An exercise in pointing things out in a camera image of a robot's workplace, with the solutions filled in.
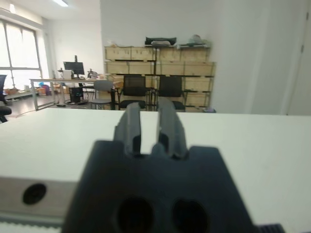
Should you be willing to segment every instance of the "black office chair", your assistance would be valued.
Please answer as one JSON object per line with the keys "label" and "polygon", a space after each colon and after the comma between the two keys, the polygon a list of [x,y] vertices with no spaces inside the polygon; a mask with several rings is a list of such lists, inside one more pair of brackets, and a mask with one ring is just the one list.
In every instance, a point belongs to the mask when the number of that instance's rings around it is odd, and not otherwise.
{"label": "black office chair", "polygon": [[[183,97],[185,99],[184,92],[182,90],[182,77],[161,76],[160,86],[157,91],[157,96],[158,97]],[[176,110],[183,110],[183,111],[186,110],[186,107],[184,106],[182,102],[179,102],[179,101],[172,101],[172,102]]]}
{"label": "black office chair", "polygon": [[140,96],[147,98],[146,78],[139,75],[125,75],[122,91],[118,94],[119,110],[126,108],[131,103],[138,103],[141,109],[146,108],[146,101],[123,100],[120,102],[121,94],[124,96]]}
{"label": "black office chair", "polygon": [[[0,75],[0,101],[7,104],[4,94],[3,94],[3,87],[4,87],[4,81],[5,81],[6,75]],[[12,110],[9,107],[6,106],[0,106],[0,121],[2,123],[7,122],[8,120],[5,118],[6,115],[10,115],[12,113]]]}
{"label": "black office chair", "polygon": [[5,100],[4,94],[3,94],[3,88],[4,88],[4,82],[5,78],[7,75],[0,74],[0,101],[5,103],[6,105],[8,104],[7,101]]}

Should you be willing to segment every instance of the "chair leg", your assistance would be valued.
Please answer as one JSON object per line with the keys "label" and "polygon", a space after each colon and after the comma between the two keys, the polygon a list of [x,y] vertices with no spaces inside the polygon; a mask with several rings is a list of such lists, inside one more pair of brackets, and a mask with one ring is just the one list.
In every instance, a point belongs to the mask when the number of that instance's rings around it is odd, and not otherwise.
{"label": "chair leg", "polygon": [[0,121],[1,121],[2,123],[5,123],[5,122],[7,122],[8,120],[5,118],[5,116],[0,116]]}

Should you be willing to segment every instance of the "computer tower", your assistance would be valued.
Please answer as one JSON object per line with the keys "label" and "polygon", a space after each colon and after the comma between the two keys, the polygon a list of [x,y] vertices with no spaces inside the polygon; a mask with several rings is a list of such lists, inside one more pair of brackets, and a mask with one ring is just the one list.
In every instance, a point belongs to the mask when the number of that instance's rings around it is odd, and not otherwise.
{"label": "computer tower", "polygon": [[81,98],[83,98],[83,88],[82,87],[70,87],[70,101],[74,103],[79,103]]}

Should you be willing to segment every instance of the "door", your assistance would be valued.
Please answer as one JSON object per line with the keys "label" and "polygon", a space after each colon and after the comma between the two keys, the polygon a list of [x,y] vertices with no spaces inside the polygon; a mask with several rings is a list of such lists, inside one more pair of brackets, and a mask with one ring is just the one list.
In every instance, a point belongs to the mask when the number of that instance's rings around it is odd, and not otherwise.
{"label": "door", "polygon": [[311,18],[306,25],[304,51],[288,115],[311,116]]}

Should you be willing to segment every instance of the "white table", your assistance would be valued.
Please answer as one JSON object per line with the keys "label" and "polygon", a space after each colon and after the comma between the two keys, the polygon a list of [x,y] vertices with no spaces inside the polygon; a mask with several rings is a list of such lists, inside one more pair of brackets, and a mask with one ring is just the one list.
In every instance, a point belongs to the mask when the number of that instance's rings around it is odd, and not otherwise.
{"label": "white table", "polygon": [[[0,176],[78,181],[94,141],[112,140],[122,114],[45,109],[1,124]],[[178,115],[188,147],[220,149],[255,224],[311,230],[311,117]],[[150,153],[157,113],[141,112],[141,122],[141,150]]]}
{"label": "white table", "polygon": [[[88,83],[88,84],[93,84],[96,81],[96,79],[30,79],[30,83],[31,83],[31,90],[32,90],[32,94],[33,94],[33,98],[34,98],[34,105],[35,105],[35,109],[39,110],[40,107],[45,107],[51,104],[57,104],[56,103],[56,98],[55,98],[55,93],[54,93],[54,85],[53,83]],[[49,102],[49,103],[45,103],[42,105],[38,105],[38,101],[37,101],[37,95],[36,95],[36,91],[35,91],[35,86],[34,83],[38,82],[38,83],[50,83],[51,85],[51,93],[52,93],[52,97],[53,97],[53,101]],[[61,103],[64,103],[65,101],[65,95],[64,95],[64,89],[61,87],[60,88],[60,92],[61,92]]]}

